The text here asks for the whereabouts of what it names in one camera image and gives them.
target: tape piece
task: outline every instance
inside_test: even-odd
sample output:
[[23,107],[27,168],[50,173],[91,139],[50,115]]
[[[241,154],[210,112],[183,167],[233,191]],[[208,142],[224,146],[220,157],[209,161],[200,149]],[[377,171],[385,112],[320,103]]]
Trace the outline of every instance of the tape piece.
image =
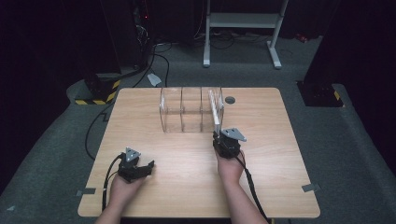
[[77,197],[81,197],[83,194],[95,194],[96,189],[84,189],[84,190],[78,190],[76,193]]
[[304,186],[302,186],[302,188],[303,188],[303,191],[304,191],[304,192],[308,192],[308,191],[311,191],[311,190],[313,190],[314,192],[316,192],[316,191],[318,191],[318,190],[321,189],[321,187],[320,187],[319,184],[304,185]]

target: person's right hand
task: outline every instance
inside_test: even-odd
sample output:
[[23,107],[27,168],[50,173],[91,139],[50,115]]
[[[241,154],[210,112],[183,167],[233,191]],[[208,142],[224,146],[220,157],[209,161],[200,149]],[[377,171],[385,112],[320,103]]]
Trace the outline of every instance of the person's right hand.
[[[225,159],[222,158],[216,150],[215,152],[216,157],[218,158],[218,172],[221,181],[224,184],[239,184],[239,178],[244,171],[242,165],[236,160],[236,158]],[[238,155],[238,159],[245,163],[245,156],[243,153],[244,152],[241,150]]]

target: gray carpet floor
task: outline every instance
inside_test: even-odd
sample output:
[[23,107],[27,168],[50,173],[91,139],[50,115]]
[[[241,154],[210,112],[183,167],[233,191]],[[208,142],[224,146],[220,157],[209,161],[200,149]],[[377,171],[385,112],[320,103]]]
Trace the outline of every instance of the gray carpet floor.
[[[279,38],[276,49],[282,69],[276,70],[264,37],[237,39],[227,49],[211,50],[211,66],[203,68],[203,47],[173,44],[156,48],[169,61],[167,84],[176,86],[275,87],[282,94],[306,170],[313,183],[321,214],[314,219],[277,219],[276,223],[396,223],[396,179],[364,130],[347,90],[340,84],[344,107],[307,107],[296,81],[303,80],[320,38],[301,43]],[[212,45],[230,42],[214,39]],[[152,71],[164,85],[167,63],[155,57]],[[130,88],[142,74],[125,78]],[[84,149],[86,132],[105,105],[76,105],[83,85],[72,85],[65,94],[70,106],[36,142],[0,198],[0,223],[93,223],[80,217],[78,190],[85,188],[93,160]],[[154,88],[144,77],[137,85]],[[107,110],[110,116],[111,107]],[[94,156],[106,130],[102,117],[88,136]],[[228,220],[132,219],[132,223],[222,223]]]

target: wooden table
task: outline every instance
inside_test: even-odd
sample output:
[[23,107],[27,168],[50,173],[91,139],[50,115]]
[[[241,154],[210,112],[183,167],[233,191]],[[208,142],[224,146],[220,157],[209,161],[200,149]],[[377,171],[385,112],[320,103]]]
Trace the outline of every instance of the wooden table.
[[[217,172],[212,133],[164,133],[159,114],[161,89],[122,89],[78,208],[83,217],[101,214],[102,188],[110,163],[131,147],[139,166],[155,160],[153,173],[123,214],[125,217],[228,217]],[[223,129],[236,127],[257,195],[268,217],[318,217],[310,184],[279,90],[223,88]],[[118,163],[113,167],[117,171]],[[250,196],[245,175],[241,185]]]

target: yellow and black hazard tape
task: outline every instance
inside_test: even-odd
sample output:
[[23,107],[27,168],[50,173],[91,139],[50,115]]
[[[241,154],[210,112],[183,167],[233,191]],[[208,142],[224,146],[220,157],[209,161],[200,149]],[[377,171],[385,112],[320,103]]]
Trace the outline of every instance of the yellow and black hazard tape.
[[111,104],[114,97],[116,96],[117,88],[120,85],[120,81],[114,82],[111,91],[104,99],[75,99],[77,105],[107,105]]

